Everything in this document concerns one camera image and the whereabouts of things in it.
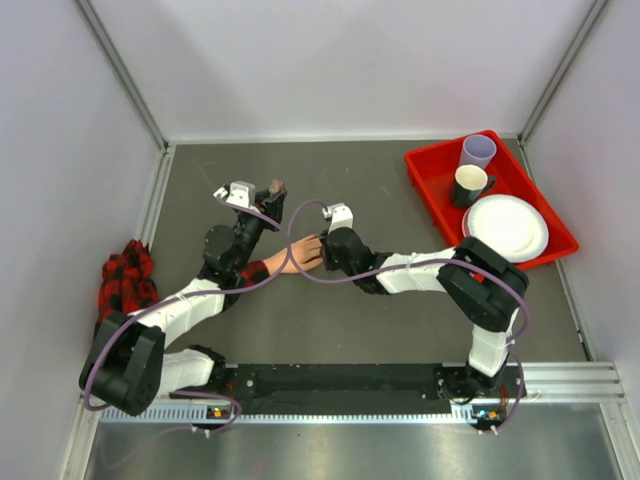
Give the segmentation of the glitter nail polish bottle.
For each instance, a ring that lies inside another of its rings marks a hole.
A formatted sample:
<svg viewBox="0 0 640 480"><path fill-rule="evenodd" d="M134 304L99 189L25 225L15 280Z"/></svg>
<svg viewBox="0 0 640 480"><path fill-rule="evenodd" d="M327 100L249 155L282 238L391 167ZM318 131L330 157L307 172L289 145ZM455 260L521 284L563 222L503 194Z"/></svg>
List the glitter nail polish bottle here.
<svg viewBox="0 0 640 480"><path fill-rule="evenodd" d="M280 196L286 195L287 189L284 181L281 180L273 180L271 185L269 186L269 195L270 196Z"/></svg>

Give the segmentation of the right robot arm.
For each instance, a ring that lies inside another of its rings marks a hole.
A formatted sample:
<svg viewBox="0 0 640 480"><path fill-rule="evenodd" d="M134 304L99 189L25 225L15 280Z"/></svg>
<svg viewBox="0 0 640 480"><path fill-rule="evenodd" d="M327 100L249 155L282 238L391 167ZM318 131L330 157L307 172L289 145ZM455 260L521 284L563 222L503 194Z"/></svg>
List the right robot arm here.
<svg viewBox="0 0 640 480"><path fill-rule="evenodd" d="M470 401L502 385L516 317L531 320L524 302L529 280L514 264L475 237L437 253L405 255L374 252L353 229L340 227L324 232L321 244L325 269L343 272L365 293L442 292L473 324L466 366L440 380L444 395Z"/></svg>

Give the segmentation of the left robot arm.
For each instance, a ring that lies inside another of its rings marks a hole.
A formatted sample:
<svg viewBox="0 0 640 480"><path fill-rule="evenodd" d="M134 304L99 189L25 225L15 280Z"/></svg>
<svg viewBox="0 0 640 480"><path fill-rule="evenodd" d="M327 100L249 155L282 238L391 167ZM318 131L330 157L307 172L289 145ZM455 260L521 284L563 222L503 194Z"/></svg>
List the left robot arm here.
<svg viewBox="0 0 640 480"><path fill-rule="evenodd" d="M203 266L184 288L130 314L114 312L101 324L79 378L87 401L99 399L128 415L144 412L159 396L195 387L216 396L226 387L223 358L204 348L167 353L167 347L200 322L252 290L243 271L265 230L277 231L287 190L276 183L257 191L246 182L218 189L215 198L232 208L234 224L211 227L204 237Z"/></svg>

